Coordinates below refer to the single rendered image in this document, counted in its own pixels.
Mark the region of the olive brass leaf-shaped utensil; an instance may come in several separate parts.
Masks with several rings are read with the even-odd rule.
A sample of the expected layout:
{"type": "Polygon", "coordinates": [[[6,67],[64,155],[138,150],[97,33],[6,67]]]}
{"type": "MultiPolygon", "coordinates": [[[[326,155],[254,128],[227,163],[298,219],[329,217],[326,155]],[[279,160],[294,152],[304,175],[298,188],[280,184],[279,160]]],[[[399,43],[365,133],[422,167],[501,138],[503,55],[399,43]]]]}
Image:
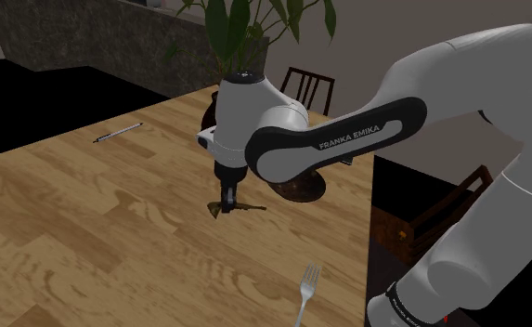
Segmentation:
{"type": "Polygon", "coordinates": [[[207,208],[214,219],[217,219],[220,213],[230,213],[233,210],[266,210],[264,206],[255,206],[246,203],[235,203],[230,206],[223,206],[221,202],[209,202],[207,208]]]}

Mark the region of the dark brown round plate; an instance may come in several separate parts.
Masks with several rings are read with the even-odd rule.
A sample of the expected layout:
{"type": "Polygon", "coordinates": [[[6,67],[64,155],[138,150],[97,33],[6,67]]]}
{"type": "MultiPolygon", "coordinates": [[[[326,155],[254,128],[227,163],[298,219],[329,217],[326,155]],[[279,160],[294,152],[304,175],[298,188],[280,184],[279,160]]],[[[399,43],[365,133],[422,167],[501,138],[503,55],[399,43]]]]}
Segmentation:
{"type": "Polygon", "coordinates": [[[314,202],[326,191],[326,182],[316,170],[305,171],[287,182],[269,183],[268,186],[282,198],[297,203],[314,202]]]}

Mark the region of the dark wooden chair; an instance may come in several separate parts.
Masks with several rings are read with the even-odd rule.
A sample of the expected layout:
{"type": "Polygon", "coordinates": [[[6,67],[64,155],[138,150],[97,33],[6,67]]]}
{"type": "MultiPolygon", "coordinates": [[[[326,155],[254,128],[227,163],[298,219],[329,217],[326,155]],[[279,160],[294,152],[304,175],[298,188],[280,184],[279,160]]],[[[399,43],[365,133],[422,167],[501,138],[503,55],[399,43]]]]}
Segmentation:
{"type": "Polygon", "coordinates": [[[285,92],[293,74],[300,75],[300,83],[297,89],[296,99],[304,104],[307,110],[311,109],[314,97],[318,91],[319,84],[321,82],[327,82],[329,84],[325,98],[324,109],[322,112],[324,116],[328,116],[330,112],[333,88],[335,86],[335,79],[318,73],[308,72],[295,67],[289,67],[280,88],[282,93],[285,92]]]}
{"type": "Polygon", "coordinates": [[[373,206],[370,236],[411,267],[450,227],[461,220],[492,182],[487,167],[481,164],[445,198],[410,222],[373,206]]]}

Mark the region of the silver pen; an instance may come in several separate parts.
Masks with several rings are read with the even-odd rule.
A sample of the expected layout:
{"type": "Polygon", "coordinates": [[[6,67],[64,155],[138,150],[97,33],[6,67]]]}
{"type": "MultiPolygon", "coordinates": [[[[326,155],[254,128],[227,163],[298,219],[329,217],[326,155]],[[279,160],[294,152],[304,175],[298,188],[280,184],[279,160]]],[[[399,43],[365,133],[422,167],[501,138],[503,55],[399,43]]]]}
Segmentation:
{"type": "Polygon", "coordinates": [[[111,137],[115,137],[115,136],[118,136],[122,133],[125,133],[125,132],[128,132],[130,130],[133,130],[135,128],[138,128],[140,127],[141,125],[143,125],[143,123],[137,123],[137,124],[133,124],[133,125],[130,125],[130,126],[127,126],[126,128],[123,128],[123,129],[120,129],[118,131],[115,131],[115,132],[112,132],[112,133],[108,133],[107,135],[104,135],[104,136],[101,136],[101,137],[98,137],[96,138],[94,141],[92,141],[93,144],[95,143],[98,143],[98,142],[101,142],[101,141],[104,141],[104,140],[107,140],[111,137]]]}

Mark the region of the silver fork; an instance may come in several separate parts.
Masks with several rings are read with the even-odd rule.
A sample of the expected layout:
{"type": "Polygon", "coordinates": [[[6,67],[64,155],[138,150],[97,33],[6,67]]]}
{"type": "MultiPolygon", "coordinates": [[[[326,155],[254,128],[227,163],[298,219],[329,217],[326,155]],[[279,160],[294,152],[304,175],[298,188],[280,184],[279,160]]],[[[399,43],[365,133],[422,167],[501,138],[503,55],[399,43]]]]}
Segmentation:
{"type": "Polygon", "coordinates": [[[293,327],[300,327],[306,303],[315,294],[321,270],[322,266],[315,263],[309,263],[306,267],[300,282],[301,306],[293,327]]]}

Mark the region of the green plant in dark vase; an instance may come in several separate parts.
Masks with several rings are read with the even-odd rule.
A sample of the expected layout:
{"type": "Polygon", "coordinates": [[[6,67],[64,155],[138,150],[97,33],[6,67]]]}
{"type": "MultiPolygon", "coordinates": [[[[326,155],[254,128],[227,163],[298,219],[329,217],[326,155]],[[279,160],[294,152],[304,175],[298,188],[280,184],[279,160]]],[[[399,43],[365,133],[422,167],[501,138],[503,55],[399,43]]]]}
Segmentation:
{"type": "Polygon", "coordinates": [[[179,53],[185,53],[197,60],[211,76],[222,79],[226,75],[248,69],[269,44],[262,39],[265,33],[281,23],[280,34],[291,32],[295,41],[300,40],[300,21],[305,11],[322,3],[324,24],[330,37],[335,35],[337,13],[332,0],[267,0],[270,8],[260,14],[263,0],[232,0],[230,6],[225,0],[182,0],[181,12],[192,7],[203,10],[204,26],[215,65],[172,42],[163,56],[170,60],[179,53]]]}

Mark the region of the dark stone counter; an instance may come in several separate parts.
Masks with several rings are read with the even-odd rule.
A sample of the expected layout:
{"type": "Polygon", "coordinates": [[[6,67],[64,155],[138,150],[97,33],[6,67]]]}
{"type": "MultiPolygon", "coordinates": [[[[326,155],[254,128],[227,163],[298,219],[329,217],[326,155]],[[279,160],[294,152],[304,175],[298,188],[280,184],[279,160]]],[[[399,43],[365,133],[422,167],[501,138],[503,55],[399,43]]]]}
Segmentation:
{"type": "Polygon", "coordinates": [[[202,18],[127,0],[0,0],[0,47],[35,72],[90,66],[168,98],[221,80],[202,18]]]}

